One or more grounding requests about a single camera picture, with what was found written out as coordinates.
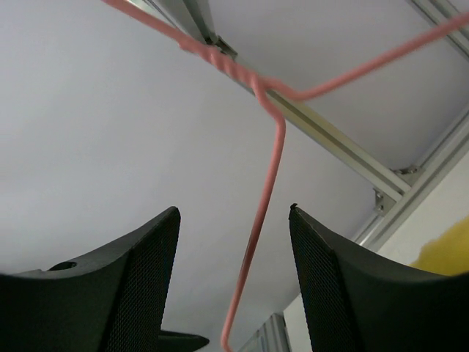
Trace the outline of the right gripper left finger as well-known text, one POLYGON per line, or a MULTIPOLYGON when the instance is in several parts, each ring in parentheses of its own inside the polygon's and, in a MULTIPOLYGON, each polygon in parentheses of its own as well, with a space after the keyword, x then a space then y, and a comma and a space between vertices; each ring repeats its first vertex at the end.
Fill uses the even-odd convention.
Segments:
POLYGON ((1 275, 3 351, 197 351, 208 339, 161 324, 180 231, 170 207, 52 268, 1 275))

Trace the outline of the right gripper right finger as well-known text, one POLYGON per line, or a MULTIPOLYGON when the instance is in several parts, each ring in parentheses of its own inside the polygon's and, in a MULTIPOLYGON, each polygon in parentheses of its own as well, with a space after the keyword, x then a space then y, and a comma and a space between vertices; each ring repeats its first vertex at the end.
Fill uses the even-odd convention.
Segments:
POLYGON ((289 233, 313 351, 466 351, 468 275, 382 257, 292 205, 289 233))

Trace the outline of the yellow trousers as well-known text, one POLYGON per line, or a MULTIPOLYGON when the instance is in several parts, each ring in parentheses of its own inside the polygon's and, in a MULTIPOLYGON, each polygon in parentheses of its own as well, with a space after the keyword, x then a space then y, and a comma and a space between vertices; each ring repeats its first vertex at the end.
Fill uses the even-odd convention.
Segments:
POLYGON ((422 271, 444 276, 468 272, 468 216, 425 244, 410 265, 422 271))

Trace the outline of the pink wire hanger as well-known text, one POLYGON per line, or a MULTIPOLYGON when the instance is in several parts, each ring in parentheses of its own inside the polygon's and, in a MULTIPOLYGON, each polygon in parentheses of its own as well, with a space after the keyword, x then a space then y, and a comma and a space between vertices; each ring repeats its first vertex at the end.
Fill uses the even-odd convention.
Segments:
POLYGON ((222 328, 220 344, 224 351, 230 351, 229 336, 234 323, 237 308, 240 303, 241 295, 243 293, 245 283, 248 277, 248 273, 251 267, 256 246, 259 241, 260 232, 262 225, 265 220, 267 208, 270 203, 270 198, 273 192, 273 187, 278 174, 278 168, 284 148, 284 140, 286 135, 286 122, 281 111, 274 106, 274 104, 268 99, 267 91, 274 90, 284 94, 287 98, 296 101, 311 100, 319 96, 325 95, 332 92, 344 85, 355 81, 373 70, 378 70, 393 61, 408 55, 409 53, 420 49, 421 47, 439 40, 449 33, 461 29, 468 25, 468 13, 463 12, 458 16, 448 20, 447 22, 436 26, 435 28, 420 34, 419 36, 407 41, 406 43, 386 51, 384 54, 377 56, 376 58, 336 77, 327 81, 319 86, 311 89, 297 91, 288 85, 282 83, 274 78, 266 78, 255 71, 248 69, 247 67, 236 63, 233 59, 220 53, 219 50, 210 47, 206 44, 202 44, 199 41, 193 39, 187 34, 181 32, 179 29, 168 25, 164 21, 155 18, 138 8, 136 5, 129 1, 107 1, 107 5, 113 7, 120 12, 136 19, 140 23, 160 32, 168 38, 176 41, 180 48, 184 51, 190 52, 200 56, 204 61, 210 63, 216 67, 219 71, 227 74, 230 78, 235 81, 247 84, 248 87, 252 88, 256 99, 264 110, 275 120, 276 122, 276 137, 273 145, 272 156, 270 159, 265 184, 262 190, 262 196, 259 201, 259 205, 252 225, 251 234, 245 250, 245 255, 241 265, 239 277, 237 280, 236 288, 232 295, 232 299, 229 305, 227 316, 222 328))

